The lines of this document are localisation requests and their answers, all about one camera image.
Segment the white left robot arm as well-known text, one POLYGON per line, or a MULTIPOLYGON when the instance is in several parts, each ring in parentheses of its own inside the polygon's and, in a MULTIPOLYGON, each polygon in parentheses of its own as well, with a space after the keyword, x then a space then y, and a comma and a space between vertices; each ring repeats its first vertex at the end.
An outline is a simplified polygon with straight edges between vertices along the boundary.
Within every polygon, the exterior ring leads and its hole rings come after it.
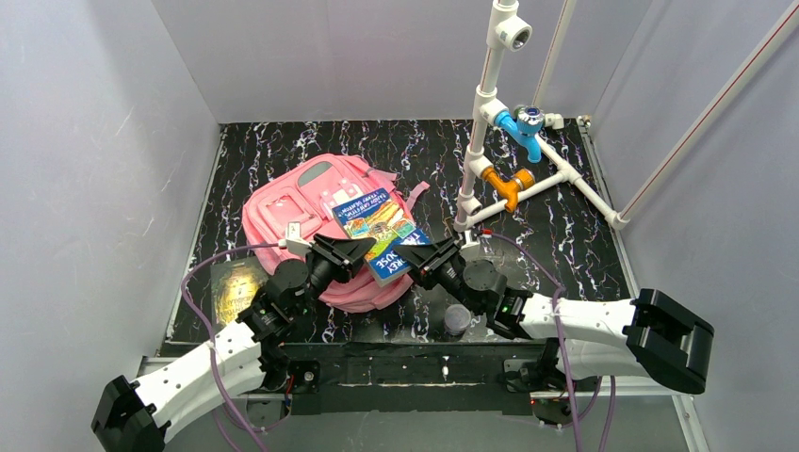
POLYGON ((163 367, 106 385, 90 424, 104 450, 161 451, 218 406, 234 412, 233 396, 272 383, 291 388, 282 344, 296 319, 331 283, 352 280, 376 242, 321 234, 308 242, 282 242, 281 248, 299 256, 278 264, 234 321, 163 367))

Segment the pink student backpack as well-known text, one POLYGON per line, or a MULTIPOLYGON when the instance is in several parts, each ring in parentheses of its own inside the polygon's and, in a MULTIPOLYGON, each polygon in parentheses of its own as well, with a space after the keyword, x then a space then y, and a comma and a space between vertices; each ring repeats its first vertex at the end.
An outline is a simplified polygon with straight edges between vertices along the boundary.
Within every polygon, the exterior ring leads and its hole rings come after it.
MULTIPOLYGON (((379 188, 386 189, 404 212, 411 214, 416 198, 429 185, 417 185, 405 200, 395 186, 396 179, 395 173, 374 169, 359 155, 325 153, 313 157, 256 189, 246 201, 242 226, 247 243, 277 243, 285 238, 291 222, 300 224, 306 241, 315 234, 345 238, 333 208, 379 188)), ((344 312, 366 313, 390 306, 412 286, 407 275, 378 282, 365 266, 349 282, 331 282, 319 300, 344 312)))

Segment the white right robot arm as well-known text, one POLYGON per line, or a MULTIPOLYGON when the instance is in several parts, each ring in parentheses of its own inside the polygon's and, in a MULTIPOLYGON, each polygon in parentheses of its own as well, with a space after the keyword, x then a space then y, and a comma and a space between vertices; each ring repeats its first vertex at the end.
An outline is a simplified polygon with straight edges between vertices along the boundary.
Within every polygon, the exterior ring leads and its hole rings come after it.
POLYGON ((664 292, 631 299, 562 299, 513 288, 485 259, 466 261, 458 242, 397 245, 415 284, 441 286, 489 330, 506 339, 548 341, 535 374, 582 380, 647 377, 670 390, 701 395, 707 387, 715 329, 664 292))

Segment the blue 91-storey treehouse book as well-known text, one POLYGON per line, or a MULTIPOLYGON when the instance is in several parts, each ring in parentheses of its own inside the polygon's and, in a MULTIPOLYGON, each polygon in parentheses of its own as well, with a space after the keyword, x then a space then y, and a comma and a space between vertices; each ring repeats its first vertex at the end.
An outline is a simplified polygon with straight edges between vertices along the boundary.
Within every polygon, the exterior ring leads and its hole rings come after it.
POLYGON ((365 263, 379 286, 392 283, 409 271, 409 264, 394 251, 397 245, 431 243, 407 209, 385 188, 335 206, 332 212, 346 237, 375 240, 365 263))

